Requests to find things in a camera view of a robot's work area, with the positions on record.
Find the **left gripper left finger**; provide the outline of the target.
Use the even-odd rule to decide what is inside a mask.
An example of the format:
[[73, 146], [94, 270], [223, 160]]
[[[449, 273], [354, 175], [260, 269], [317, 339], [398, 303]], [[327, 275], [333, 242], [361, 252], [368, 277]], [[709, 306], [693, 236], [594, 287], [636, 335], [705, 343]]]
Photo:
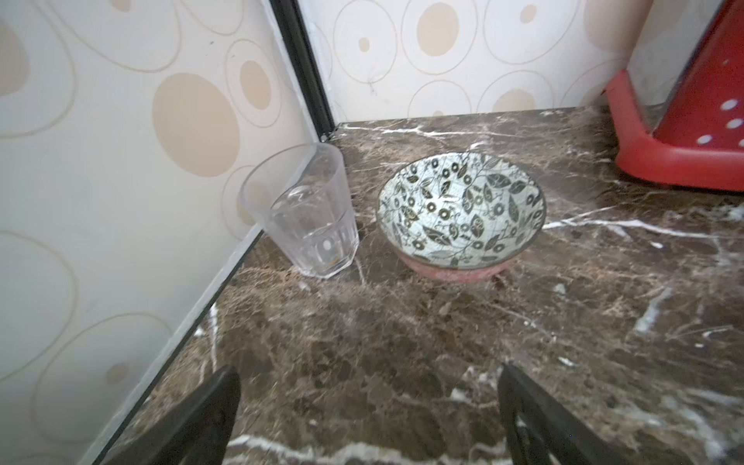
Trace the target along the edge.
[[223, 366], [108, 464], [221, 464], [241, 397], [236, 368]]

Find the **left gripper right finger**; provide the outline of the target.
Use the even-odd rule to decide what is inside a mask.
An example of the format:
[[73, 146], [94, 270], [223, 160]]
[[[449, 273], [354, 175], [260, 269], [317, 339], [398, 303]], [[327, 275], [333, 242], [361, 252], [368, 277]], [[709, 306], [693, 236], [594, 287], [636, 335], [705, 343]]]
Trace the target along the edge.
[[515, 464], [626, 464], [608, 445], [517, 365], [506, 363], [498, 402]]

